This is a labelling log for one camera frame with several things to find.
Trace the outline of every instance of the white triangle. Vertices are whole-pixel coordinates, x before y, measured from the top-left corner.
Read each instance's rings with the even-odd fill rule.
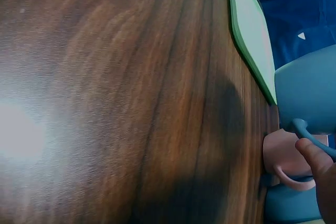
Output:
[[[298,35],[298,37],[299,37],[300,39],[306,39],[305,33],[300,33],[300,34]]]

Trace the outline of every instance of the green tray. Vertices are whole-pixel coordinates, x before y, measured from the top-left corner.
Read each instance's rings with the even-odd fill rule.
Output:
[[[266,20],[258,0],[230,0],[232,31],[242,57],[265,95],[276,104],[274,61]]]

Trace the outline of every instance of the mug handle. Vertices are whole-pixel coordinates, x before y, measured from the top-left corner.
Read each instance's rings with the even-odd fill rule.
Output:
[[[275,165],[273,169],[275,171],[275,174],[280,178],[280,181],[283,184],[296,191],[308,191],[316,185],[314,179],[306,182],[299,182],[291,179],[283,172],[279,165]]]
[[[327,153],[334,162],[336,162],[336,150],[333,148],[330,148],[324,144],[322,144],[320,141],[318,141],[315,137],[313,137],[308,131],[307,126],[308,123],[305,120],[296,118],[292,121],[292,126],[294,127],[294,131],[298,138],[308,138],[314,145],[316,145],[318,148],[322,149],[325,153]]]

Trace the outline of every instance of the finger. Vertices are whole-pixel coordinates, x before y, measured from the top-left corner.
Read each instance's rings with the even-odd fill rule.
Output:
[[[333,165],[331,157],[307,138],[298,140],[295,146],[310,165],[315,178],[326,172]]]

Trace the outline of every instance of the dark brown tabletop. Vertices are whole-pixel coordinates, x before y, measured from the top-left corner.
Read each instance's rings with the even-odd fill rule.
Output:
[[[276,113],[228,0],[0,0],[0,223],[261,223]]]

